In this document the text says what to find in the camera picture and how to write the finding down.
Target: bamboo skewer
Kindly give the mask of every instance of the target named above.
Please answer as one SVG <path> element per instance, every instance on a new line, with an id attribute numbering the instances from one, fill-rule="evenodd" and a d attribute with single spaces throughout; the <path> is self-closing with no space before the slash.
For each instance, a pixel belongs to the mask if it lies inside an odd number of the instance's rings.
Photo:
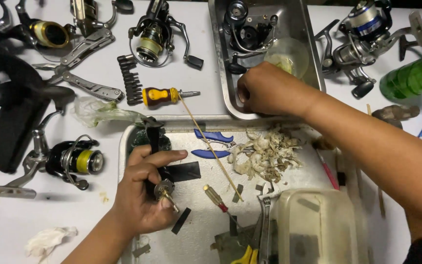
<path id="1" fill-rule="evenodd" d="M 184 106 L 184 107 L 185 107 L 185 109 L 187 110 L 187 112 L 188 112 L 188 114 L 190 115 L 191 119 L 193 120 L 193 123 L 195 123 L 196 128 L 200 131 L 201 136 L 203 137 L 204 141 L 208 144 L 208 147 L 210 148 L 211 152 L 213 153 L 214 158 L 216 158 L 216 160 L 218 161 L 219 166 L 221 167 L 222 171 L 224 171 L 224 174 L 226 175 L 227 180 L 231 183 L 232 188 L 234 188 L 235 192 L 236 192 L 236 193 L 237 193 L 237 195 L 239 196 L 239 199 L 240 199 L 241 201 L 243 201 L 242 196 L 241 196 L 241 195 L 240 195 L 240 193 L 237 191 L 237 187 L 235 187 L 235 184 L 232 182 L 232 179 L 231 179 L 231 177 L 229 176 L 229 174 L 227 173 L 226 168 L 224 168 L 224 165 L 222 165 L 222 163 L 221 163 L 221 161 L 219 160 L 218 156 L 216 155 L 216 153 L 214 153 L 214 149 L 211 147 L 211 144 L 209 143 L 208 139 L 204 136 L 203 131 L 201 131 L 200 126 L 198 126 L 198 123 L 196 123 L 195 118 L 194 118 L 194 117 L 193 117 L 193 115 L 191 114 L 191 112 L 190 112 L 190 110 L 188 109 L 187 105 L 185 104 L 185 101 L 183 100 L 183 98 L 180 96 L 180 93 L 179 93 L 179 98 L 180 98 L 180 100 L 182 101 L 183 106 Z"/>
<path id="2" fill-rule="evenodd" d="M 370 105 L 367 104 L 367 114 L 372 116 L 372 111 L 370 110 Z M 377 193 L 379 196 L 379 208 L 380 208 L 380 215 L 383 219 L 385 219 L 385 204 L 384 204 L 384 193 L 382 192 L 382 189 L 377 186 Z"/>

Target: green bottle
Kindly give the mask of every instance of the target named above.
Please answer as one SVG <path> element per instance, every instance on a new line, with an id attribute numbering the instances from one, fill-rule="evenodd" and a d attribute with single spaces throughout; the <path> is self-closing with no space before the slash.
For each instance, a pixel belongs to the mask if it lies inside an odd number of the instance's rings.
<path id="1" fill-rule="evenodd" d="M 380 79 L 379 87 L 387 99 L 404 99 L 422 94 L 422 59 L 387 73 Z"/>

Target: pliers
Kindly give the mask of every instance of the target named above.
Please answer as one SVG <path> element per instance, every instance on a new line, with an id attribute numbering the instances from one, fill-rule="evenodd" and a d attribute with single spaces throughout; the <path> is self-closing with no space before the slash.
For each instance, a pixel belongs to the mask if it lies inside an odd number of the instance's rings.
<path id="1" fill-rule="evenodd" d="M 203 136 L 201 135 L 201 133 L 198 129 L 194 129 L 194 131 L 195 131 L 195 135 L 196 135 L 197 138 L 205 141 L 205 139 L 203 138 Z M 221 145 L 226 146 L 225 149 L 214 150 L 214 153 L 216 153 L 216 156 L 218 156 L 218 158 L 227 157 L 227 156 L 231 155 L 232 151 L 236 147 L 243 146 L 243 144 L 237 144 L 237 143 L 234 142 L 234 136 L 227 138 L 227 137 L 223 136 L 221 132 L 206 132 L 206 131 L 203 131 L 203 134 L 208 139 L 209 143 L 219 143 Z M 247 147 L 242 152 L 251 153 L 251 152 L 255 152 L 255 150 L 251 147 Z M 203 159 L 214 159 L 215 158 L 209 147 L 205 147 L 205 148 L 202 148 L 202 149 L 195 149 L 195 150 L 192 150 L 191 153 L 193 155 L 198 156 L 198 157 L 203 158 Z"/>

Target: bit set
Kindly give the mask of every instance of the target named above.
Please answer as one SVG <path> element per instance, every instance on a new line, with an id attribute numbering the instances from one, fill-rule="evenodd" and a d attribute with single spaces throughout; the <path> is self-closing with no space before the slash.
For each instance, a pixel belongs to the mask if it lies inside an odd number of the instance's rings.
<path id="1" fill-rule="evenodd" d="M 142 103 L 143 95 L 141 93 L 141 84 L 139 84 L 138 73 L 129 72 L 130 69 L 136 67 L 137 60 L 133 55 L 123 55 L 117 57 L 118 64 L 120 65 L 121 75 L 125 82 L 126 99 L 130 106 Z"/>

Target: human hand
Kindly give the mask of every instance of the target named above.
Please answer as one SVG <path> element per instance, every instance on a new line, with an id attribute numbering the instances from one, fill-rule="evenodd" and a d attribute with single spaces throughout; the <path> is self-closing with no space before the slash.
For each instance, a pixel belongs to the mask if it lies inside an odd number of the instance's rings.
<path id="1" fill-rule="evenodd" d="M 237 82 L 245 111 L 303 117 L 322 94 L 268 62 L 249 69 Z"/>
<path id="2" fill-rule="evenodd" d="M 145 180 L 161 181 L 158 167 L 184 159 L 186 150 L 160 151 L 149 155 L 150 145 L 138 146 L 129 156 L 123 179 L 118 184 L 115 202 L 110 209 L 115 221 L 132 238 L 166 228 L 174 219 L 172 204 L 163 198 L 159 202 L 146 197 Z"/>

